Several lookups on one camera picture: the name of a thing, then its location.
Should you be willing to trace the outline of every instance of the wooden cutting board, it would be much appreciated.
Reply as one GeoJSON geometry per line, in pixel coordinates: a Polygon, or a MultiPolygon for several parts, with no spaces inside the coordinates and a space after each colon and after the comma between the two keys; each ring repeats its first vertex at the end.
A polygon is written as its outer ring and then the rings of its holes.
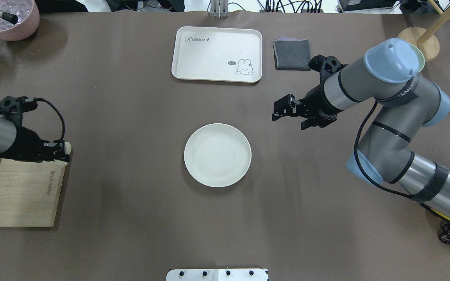
{"type": "Polygon", "coordinates": [[[0,227],[52,227],[64,162],[0,161],[0,227]]]}

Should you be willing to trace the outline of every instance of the ice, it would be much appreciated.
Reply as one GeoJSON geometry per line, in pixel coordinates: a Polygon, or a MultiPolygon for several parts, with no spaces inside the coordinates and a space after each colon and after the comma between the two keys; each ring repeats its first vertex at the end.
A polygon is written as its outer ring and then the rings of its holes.
{"type": "MultiPolygon", "coordinates": [[[[9,12],[10,14],[16,14],[18,16],[16,25],[18,25],[30,14],[33,2],[33,0],[0,0],[0,10],[9,12]]],[[[7,30],[14,26],[15,25],[0,18],[0,31],[7,30]]]]}

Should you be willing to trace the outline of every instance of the pink bowl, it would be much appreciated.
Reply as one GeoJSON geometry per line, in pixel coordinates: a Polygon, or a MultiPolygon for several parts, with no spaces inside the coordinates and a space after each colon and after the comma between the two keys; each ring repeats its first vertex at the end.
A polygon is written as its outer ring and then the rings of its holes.
{"type": "Polygon", "coordinates": [[[29,15],[22,19],[22,21],[12,27],[0,30],[0,39],[6,41],[18,41],[31,36],[38,28],[39,25],[39,10],[36,6],[34,0],[23,0],[32,1],[32,8],[30,9],[29,15]]]}

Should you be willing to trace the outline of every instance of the gray cloth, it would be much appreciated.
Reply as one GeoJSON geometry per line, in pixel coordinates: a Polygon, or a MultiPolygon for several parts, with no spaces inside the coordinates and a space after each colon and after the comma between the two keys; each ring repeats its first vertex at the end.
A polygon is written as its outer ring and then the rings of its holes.
{"type": "Polygon", "coordinates": [[[273,42],[275,68],[279,70],[310,70],[310,42],[308,39],[279,37],[273,42]]]}

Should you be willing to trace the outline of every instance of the white tray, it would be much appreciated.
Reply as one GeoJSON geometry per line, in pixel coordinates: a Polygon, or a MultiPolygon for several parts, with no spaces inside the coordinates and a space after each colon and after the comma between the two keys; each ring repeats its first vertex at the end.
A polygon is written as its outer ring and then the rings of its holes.
{"type": "Polygon", "coordinates": [[[257,82],[261,78],[261,33],[218,27],[181,27],[171,73],[178,79],[257,82]]]}

